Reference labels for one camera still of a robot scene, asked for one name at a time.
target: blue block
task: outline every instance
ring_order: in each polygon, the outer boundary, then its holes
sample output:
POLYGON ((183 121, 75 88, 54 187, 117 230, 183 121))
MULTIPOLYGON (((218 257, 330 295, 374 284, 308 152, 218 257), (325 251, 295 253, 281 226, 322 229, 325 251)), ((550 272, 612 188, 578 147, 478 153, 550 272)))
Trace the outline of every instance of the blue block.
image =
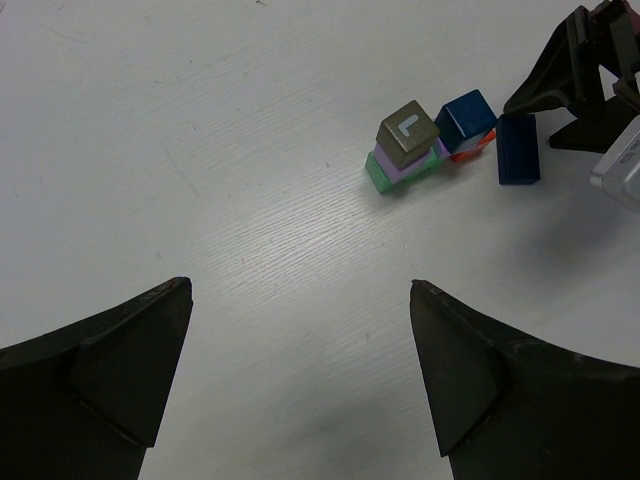
POLYGON ((452 155, 472 150, 496 126, 496 116, 480 90, 447 103, 435 120, 452 155))
POLYGON ((540 180, 536 117, 503 115, 497 135, 500 185, 531 185, 540 180))

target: green block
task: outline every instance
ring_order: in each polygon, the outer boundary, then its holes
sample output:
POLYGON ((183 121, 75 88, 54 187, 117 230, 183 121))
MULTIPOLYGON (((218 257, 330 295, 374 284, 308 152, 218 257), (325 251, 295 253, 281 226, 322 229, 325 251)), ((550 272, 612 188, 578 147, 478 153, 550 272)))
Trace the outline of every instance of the green block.
POLYGON ((369 177, 371 177, 371 181, 376 187, 376 190, 378 190, 378 193, 385 193, 393 187, 391 180, 389 180, 387 175, 378 165, 378 162, 376 162, 373 152, 369 152, 367 163, 365 163, 364 168, 367 170, 369 177))
MULTIPOLYGON (((405 182, 411 182, 427 170, 438 168, 445 161, 445 158, 438 157, 433 148, 430 150, 430 153, 431 154, 429 155, 427 161, 424 162, 424 165, 422 165, 418 170, 413 172, 411 175, 409 175, 407 178, 397 183, 396 185, 400 185, 405 182)), ((378 190, 378 193, 386 193, 394 187, 394 184, 391 183, 391 180, 389 180, 387 175, 384 173, 384 170, 382 170, 382 168, 380 168, 380 165, 378 165, 376 158, 373 156, 373 152, 369 152, 367 163, 365 163, 364 168, 367 170, 367 173, 369 174, 373 185, 376 187, 376 190, 378 190)))

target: white table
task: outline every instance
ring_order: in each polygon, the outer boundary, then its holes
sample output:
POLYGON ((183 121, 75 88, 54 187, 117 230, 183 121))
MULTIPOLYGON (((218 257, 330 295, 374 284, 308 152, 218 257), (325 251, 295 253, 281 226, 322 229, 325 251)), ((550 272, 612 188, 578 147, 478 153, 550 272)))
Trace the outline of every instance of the white table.
POLYGON ((498 185, 494 146, 403 195, 363 170, 409 100, 500 112, 578 1, 7 2, 0 346, 194 283, 142 479, 450 479, 413 278, 640 365, 640 218, 546 145, 568 114, 538 116, 533 187, 498 185))

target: orange block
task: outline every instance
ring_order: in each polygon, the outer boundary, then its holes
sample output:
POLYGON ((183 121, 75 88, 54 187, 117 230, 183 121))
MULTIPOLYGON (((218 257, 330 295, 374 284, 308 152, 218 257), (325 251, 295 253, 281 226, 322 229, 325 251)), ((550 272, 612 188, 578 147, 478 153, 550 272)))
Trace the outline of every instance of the orange block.
POLYGON ((493 142, 495 139, 496 139, 496 131, 491 130, 487 134, 487 136, 484 137, 482 140, 480 140, 480 143, 478 143, 478 145, 476 145, 472 150, 458 153, 456 155, 451 155, 451 161, 453 163, 462 163, 462 162, 466 162, 467 160, 471 160, 477 157, 478 155, 480 155, 480 153, 482 153, 482 150, 484 150, 485 147, 489 145, 491 142, 493 142))

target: rectangular block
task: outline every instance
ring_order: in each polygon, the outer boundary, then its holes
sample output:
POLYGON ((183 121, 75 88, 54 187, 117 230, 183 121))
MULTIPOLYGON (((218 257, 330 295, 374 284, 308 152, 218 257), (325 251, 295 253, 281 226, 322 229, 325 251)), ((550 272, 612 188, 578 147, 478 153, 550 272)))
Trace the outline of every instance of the rectangular block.
POLYGON ((373 152, 370 152, 369 156, 367 156, 367 162, 364 164, 364 168, 369 174, 369 178, 371 178, 376 190, 378 190, 378 193, 385 193, 393 187, 393 183, 391 183, 389 178, 387 178, 387 175, 376 162, 373 152))
POLYGON ((435 121, 440 139, 452 155, 475 148, 496 122, 495 114, 479 90, 447 103, 435 121))
POLYGON ((531 185, 540 180, 534 115, 501 116, 497 138, 500 185, 531 185))
POLYGON ((495 130, 491 130, 489 134, 484 137, 480 143, 472 150, 468 150, 466 152, 457 153, 451 156, 451 161, 453 163, 462 163, 468 160, 471 160, 482 153, 482 151, 487 148, 487 146, 496 139, 495 130))
POLYGON ((389 158, 389 155, 387 155, 380 145, 376 145, 376 148, 373 150, 373 156, 387 178, 394 185, 420 172, 437 168, 444 161, 444 158, 439 158, 436 155, 433 148, 402 170, 396 168, 389 158))
POLYGON ((426 154, 438 135, 436 124, 413 100, 382 121, 376 142, 401 170, 426 154))

